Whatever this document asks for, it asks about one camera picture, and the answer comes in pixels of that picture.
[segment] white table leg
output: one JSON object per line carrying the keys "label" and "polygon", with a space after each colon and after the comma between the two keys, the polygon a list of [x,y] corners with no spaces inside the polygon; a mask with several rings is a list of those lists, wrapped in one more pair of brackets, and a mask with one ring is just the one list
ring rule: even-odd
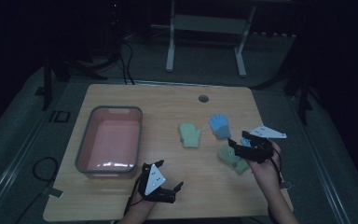
{"label": "white table leg", "polygon": [[255,15],[255,9],[256,7],[252,7],[248,20],[244,25],[240,45],[234,48],[235,58],[237,60],[237,67],[240,77],[246,77],[246,70],[245,70],[245,65],[243,63],[242,51],[243,51],[243,46],[245,45],[246,37],[248,36],[249,30],[251,28],[252,19]]}
{"label": "white table leg", "polygon": [[171,1],[171,26],[170,26],[170,45],[168,46],[167,64],[165,70],[171,72],[173,70],[173,59],[175,56],[175,1]]}

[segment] white marker tag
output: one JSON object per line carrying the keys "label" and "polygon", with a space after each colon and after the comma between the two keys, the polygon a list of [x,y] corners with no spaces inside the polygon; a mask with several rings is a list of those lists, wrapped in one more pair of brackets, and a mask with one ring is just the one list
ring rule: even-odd
{"label": "white marker tag", "polygon": [[145,195],[149,195],[156,188],[161,186],[165,182],[164,176],[161,174],[155,164],[152,164],[150,168],[149,179],[147,180]]}
{"label": "white marker tag", "polygon": [[279,133],[264,125],[257,127],[249,132],[249,134],[263,138],[286,138],[286,133]]}

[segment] dark background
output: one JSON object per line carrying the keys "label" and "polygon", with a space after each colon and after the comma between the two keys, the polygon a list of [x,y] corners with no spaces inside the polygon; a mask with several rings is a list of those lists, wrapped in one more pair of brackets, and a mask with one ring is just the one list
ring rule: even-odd
{"label": "dark background", "polygon": [[[249,10],[250,4],[241,2],[240,7],[233,7],[209,1],[214,2],[212,7],[206,0],[177,2],[181,13],[225,17],[244,17],[242,12]],[[304,71],[310,74],[310,85],[358,169],[358,1],[257,5],[252,32],[296,35],[282,74],[299,68],[290,75],[299,83]],[[119,54],[124,26],[147,39],[150,24],[169,24],[170,7],[166,0],[0,0],[0,116],[47,55],[54,58],[58,50],[90,62],[94,54]],[[108,42],[106,35],[112,36]]]}

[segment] metal stand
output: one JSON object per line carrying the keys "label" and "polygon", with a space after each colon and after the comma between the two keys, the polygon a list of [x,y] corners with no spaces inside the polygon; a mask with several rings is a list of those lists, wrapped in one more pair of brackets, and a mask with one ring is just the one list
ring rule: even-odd
{"label": "metal stand", "polygon": [[171,26],[170,26],[170,45],[168,46],[168,56],[166,71],[173,71],[173,60],[175,54],[174,32],[175,30],[190,30],[202,32],[214,32],[241,35],[240,44],[234,49],[238,72],[240,77],[246,77],[245,65],[243,63],[242,51],[246,38],[255,15],[256,7],[252,7],[247,20],[226,19],[215,17],[189,16],[175,13],[175,0],[171,1]]}
{"label": "metal stand", "polygon": [[94,73],[88,67],[85,67],[83,64],[77,62],[76,60],[70,58],[66,54],[58,51],[51,50],[47,53],[44,59],[44,86],[42,94],[44,96],[43,111],[48,109],[48,106],[52,100],[52,80],[51,71],[54,71],[59,81],[69,81],[71,75],[69,74],[66,63],[70,64],[72,67],[93,79],[107,80],[107,77],[101,77],[98,74]]}

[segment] wooden table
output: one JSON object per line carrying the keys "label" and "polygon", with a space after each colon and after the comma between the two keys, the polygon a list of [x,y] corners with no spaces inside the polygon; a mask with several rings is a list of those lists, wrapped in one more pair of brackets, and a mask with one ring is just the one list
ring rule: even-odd
{"label": "wooden table", "polygon": [[[200,95],[209,97],[207,103]],[[237,175],[221,162],[217,152],[227,144],[216,140],[208,119],[228,117],[232,138],[262,124],[254,97],[247,88],[202,86],[91,85],[62,159],[55,189],[45,209],[47,221],[115,220],[123,216],[133,179],[88,179],[75,168],[75,159],[90,111],[98,105],[136,105],[144,112],[138,173],[144,162],[165,160],[159,170],[172,189],[185,184],[175,203],[158,203],[150,219],[194,217],[246,217],[267,214],[267,202],[250,170]],[[183,148],[178,126],[193,122],[201,130],[200,148]],[[282,190],[293,208],[286,189]]]}

